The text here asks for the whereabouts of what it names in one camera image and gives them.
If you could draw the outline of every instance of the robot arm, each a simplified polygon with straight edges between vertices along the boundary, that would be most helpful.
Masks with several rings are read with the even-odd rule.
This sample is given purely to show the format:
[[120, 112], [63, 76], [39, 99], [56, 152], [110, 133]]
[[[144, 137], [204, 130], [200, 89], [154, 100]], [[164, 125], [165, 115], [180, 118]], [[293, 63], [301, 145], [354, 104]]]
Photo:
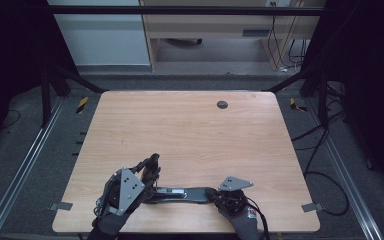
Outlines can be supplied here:
[[[102, 196], [96, 201], [94, 227], [89, 240], [113, 240], [130, 215], [141, 203], [154, 194], [153, 184], [159, 177], [158, 154], [140, 162], [133, 168], [124, 167], [106, 182]], [[143, 168], [141, 180], [135, 173]]]
[[227, 177], [220, 185], [219, 191], [207, 190], [207, 196], [218, 208], [218, 212], [229, 220], [235, 232], [243, 240], [262, 240], [263, 236], [257, 229], [257, 213], [264, 226], [264, 237], [270, 240], [267, 221], [254, 201], [255, 206], [248, 202], [242, 191], [253, 183], [235, 177]]

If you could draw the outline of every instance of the gray carpet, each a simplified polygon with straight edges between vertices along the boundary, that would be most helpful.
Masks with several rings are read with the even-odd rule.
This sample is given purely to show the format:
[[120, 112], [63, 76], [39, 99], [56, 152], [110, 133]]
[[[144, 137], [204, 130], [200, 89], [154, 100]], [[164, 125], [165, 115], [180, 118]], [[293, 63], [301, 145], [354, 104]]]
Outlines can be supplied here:
[[[185, 56], [178, 56], [179, 51], [188, 51], [186, 47], [179, 47], [178, 42], [166, 42], [163, 47], [176, 45], [178, 51], [166, 52], [160, 55], [160, 67], [155, 73], [107, 75], [105, 77], [90, 75], [88, 80], [102, 88], [111, 90], [261, 90], [267, 89], [286, 78], [284, 73], [250, 72], [246, 66], [240, 71], [226, 70], [232, 67], [235, 59], [229, 56], [227, 65], [211, 65], [202, 69], [196, 67], [201, 64], [193, 62], [185, 65], [182, 61], [189, 61]], [[204, 39], [203, 44], [211, 45], [211, 41]], [[259, 56], [239, 56], [242, 60], [249, 59], [253, 64], [267, 64]], [[182, 65], [183, 69], [176, 70], [173, 66]], [[99, 101], [99, 94], [94, 94], [84, 87], [69, 81], [72, 87], [70, 96], [65, 99], [62, 112], [47, 139], [30, 175], [9, 213], [1, 229], [0, 239], [78, 239], [76, 234], [58, 234], [52, 230], [52, 222], [56, 212], [48, 210], [52, 202], [59, 202], [65, 191], [68, 179], [76, 162], [76, 156], [81, 145], [76, 144], [84, 139], [81, 132], [87, 131], [93, 113]], [[298, 106], [306, 106], [307, 102], [314, 99], [301, 99], [298, 94], [300, 83], [288, 87], [277, 94], [279, 105], [291, 137], [316, 126], [310, 112], [301, 112], [290, 108], [290, 97], [294, 97]], [[75, 111], [82, 97], [88, 96], [89, 100], [82, 114]], [[341, 110], [339, 104], [331, 105], [333, 114]], [[35, 88], [16, 96], [10, 109], [17, 110], [21, 116], [19, 120], [16, 112], [9, 112], [5, 125], [16, 121], [13, 125], [0, 132], [0, 199], [16, 174], [24, 156], [27, 154], [41, 124], [41, 99], [40, 89]], [[370, 209], [382, 235], [384, 236], [384, 176], [382, 173], [370, 171], [366, 167], [365, 156], [356, 141], [350, 126], [342, 118], [330, 124], [330, 136], [336, 144], [344, 163], [355, 180], [361, 194]], [[315, 132], [301, 140], [293, 142], [296, 149], [313, 147], [321, 137], [320, 132]], [[312, 154], [312, 149], [297, 150], [298, 160], [304, 169]], [[338, 176], [325, 145], [323, 144], [316, 153], [310, 170], [327, 174], [335, 180]], [[331, 181], [319, 175], [307, 176], [310, 194], [315, 202], [332, 212], [344, 209], [345, 199], [338, 188]], [[353, 209], [349, 209], [344, 216], [334, 217], [325, 212], [318, 212], [321, 229], [315, 233], [294, 234], [283, 233], [283, 239], [365, 239]], [[185, 239], [185, 235], [125, 235], [124, 239]], [[272, 239], [277, 239], [277, 233], [272, 233]], [[200, 235], [195, 239], [235, 239], [233, 235]]]

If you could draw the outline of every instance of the black curtain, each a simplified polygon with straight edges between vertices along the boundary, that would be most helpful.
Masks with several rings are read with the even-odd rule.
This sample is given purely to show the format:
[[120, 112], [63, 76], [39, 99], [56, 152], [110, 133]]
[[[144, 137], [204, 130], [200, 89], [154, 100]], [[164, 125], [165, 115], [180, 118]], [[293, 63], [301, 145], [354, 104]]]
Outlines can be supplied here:
[[[329, 81], [344, 84], [344, 107], [350, 123], [367, 157], [384, 173], [384, 1], [359, 2], [341, 32], [341, 43], [327, 56], [324, 71]], [[339, 29], [330, 20], [319, 22], [304, 67]]]
[[[11, 98], [40, 86], [45, 66], [78, 74], [54, 16], [21, 9], [33, 4], [48, 5], [46, 0], [0, 0], [0, 127]], [[48, 73], [54, 85], [65, 87], [61, 76]]]

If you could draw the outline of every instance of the floor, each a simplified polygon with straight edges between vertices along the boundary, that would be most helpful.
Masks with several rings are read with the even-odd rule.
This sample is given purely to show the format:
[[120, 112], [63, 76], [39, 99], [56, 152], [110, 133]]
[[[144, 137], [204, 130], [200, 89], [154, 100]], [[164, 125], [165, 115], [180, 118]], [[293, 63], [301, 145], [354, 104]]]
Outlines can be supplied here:
[[[300, 49], [297, 43], [292, 55], [299, 55]], [[110, 76], [90, 74], [84, 77], [111, 90], [260, 91], [295, 72], [295, 64], [292, 62], [285, 62], [291, 66], [286, 72], [273, 71], [267, 59], [259, 40], [204, 39], [201, 45], [196, 45], [194, 41], [169, 39], [161, 42], [153, 72], [122, 72]], [[318, 124], [315, 117], [316, 98], [301, 98], [298, 92], [301, 83], [297, 82], [277, 93], [291, 137]], [[55, 212], [48, 208], [51, 203], [61, 200], [76, 162], [76, 154], [81, 150], [79, 142], [84, 139], [83, 133], [87, 131], [93, 117], [99, 94], [71, 81], [69, 84], [72, 92], [68, 98], [52, 97], [54, 106], [60, 106], [60, 113], [55, 118], [52, 130], [42, 133], [45, 136], [44, 145], [36, 155], [29, 152], [29, 149], [42, 131], [40, 89], [20, 94], [10, 103], [13, 111], [8, 113], [0, 132], [0, 203], [7, 196], [5, 193], [8, 189], [8, 193], [15, 190], [9, 198], [10, 209], [0, 212], [0, 239], [78, 239], [77, 234], [55, 233], [52, 230]], [[88, 103], [82, 114], [76, 114], [79, 101], [85, 96], [89, 97]], [[298, 107], [307, 107], [308, 111], [291, 108], [291, 98], [295, 99]], [[350, 208], [342, 216], [327, 214], [327, 211], [337, 213], [344, 210], [346, 198], [340, 188], [326, 177], [308, 175], [307, 184], [313, 200], [322, 203], [327, 210], [318, 212], [321, 229], [315, 233], [271, 233], [272, 239], [378, 239], [376, 236], [370, 238], [370, 234], [365, 232], [367, 226], [364, 224], [367, 223], [375, 227], [371, 233], [378, 230], [378, 236], [384, 238], [384, 176], [367, 169], [365, 155], [336, 100], [328, 101], [332, 102], [329, 114], [339, 115], [332, 119], [328, 138], [316, 152], [310, 169], [328, 175], [342, 186], [351, 202]], [[321, 133], [316, 131], [293, 142], [303, 169], [311, 158], [313, 147], [320, 141]], [[26, 166], [27, 170], [21, 176], [19, 168], [25, 165], [26, 155], [29, 154], [34, 161]], [[345, 177], [344, 170], [337, 164], [337, 158], [345, 167]], [[21, 176], [18, 188], [11, 184], [14, 176]], [[347, 176], [354, 186], [350, 187], [344, 182]], [[348, 189], [356, 189], [356, 192], [349, 192]], [[364, 210], [368, 210], [369, 214], [362, 214]], [[185, 235], [126, 235], [124, 239], [141, 237], [184, 239]]]

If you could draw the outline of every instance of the metal bracket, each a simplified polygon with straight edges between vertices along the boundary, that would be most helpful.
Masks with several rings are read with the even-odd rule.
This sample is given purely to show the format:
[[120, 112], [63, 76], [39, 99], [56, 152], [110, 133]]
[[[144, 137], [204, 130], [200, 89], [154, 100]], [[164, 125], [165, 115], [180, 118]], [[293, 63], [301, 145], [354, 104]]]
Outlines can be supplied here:
[[231, 192], [252, 186], [254, 186], [252, 182], [229, 176], [221, 183], [219, 189]]
[[51, 203], [48, 209], [52, 211], [58, 211], [59, 209], [70, 211], [71, 207], [73, 207], [72, 203], [60, 202], [60, 203]]
[[145, 185], [127, 167], [121, 169], [118, 209], [110, 207], [110, 213], [121, 216], [142, 192]]
[[320, 211], [324, 209], [321, 203], [308, 203], [308, 204], [303, 204], [301, 207], [302, 207], [302, 210], [304, 210], [304, 212]]

